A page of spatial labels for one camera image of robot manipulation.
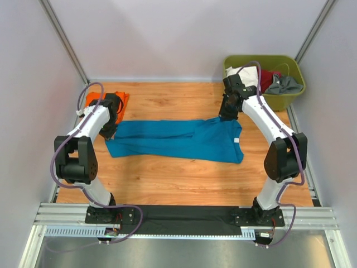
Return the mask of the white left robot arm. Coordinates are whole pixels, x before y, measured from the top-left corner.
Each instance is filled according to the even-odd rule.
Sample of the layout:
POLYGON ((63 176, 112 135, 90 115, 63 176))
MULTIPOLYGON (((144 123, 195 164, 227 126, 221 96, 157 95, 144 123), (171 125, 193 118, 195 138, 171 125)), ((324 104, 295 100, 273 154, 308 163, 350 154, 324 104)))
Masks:
POLYGON ((78 114, 83 119, 66 136, 54 140, 55 156, 52 171, 64 179, 69 188, 80 189, 89 200, 85 223, 111 224, 119 217, 113 194, 106 190, 98 178, 98 161, 93 143, 97 136, 110 140, 118 124, 118 113, 123 101, 114 93, 93 99, 78 114))

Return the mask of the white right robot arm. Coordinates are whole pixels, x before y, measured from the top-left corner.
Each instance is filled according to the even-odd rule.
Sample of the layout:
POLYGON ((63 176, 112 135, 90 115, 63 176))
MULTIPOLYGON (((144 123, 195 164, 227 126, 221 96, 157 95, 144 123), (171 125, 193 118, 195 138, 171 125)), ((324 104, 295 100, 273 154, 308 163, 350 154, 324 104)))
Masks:
POLYGON ((251 208, 239 211, 238 223, 268 226, 278 223, 281 196, 294 178, 303 176, 307 160, 307 137, 295 133, 271 110, 255 86, 245 86, 238 74, 223 80, 224 94, 219 117, 237 119, 243 112, 266 138, 269 149, 264 159, 266 182, 251 208))

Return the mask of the blue t-shirt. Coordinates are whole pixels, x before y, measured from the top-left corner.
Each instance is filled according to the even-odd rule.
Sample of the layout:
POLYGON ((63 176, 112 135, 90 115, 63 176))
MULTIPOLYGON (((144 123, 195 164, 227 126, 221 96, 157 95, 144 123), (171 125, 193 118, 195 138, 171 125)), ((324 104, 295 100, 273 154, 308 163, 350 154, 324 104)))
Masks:
POLYGON ((240 164, 241 125, 220 117, 195 120, 123 121, 106 142, 113 158, 158 155, 240 164))

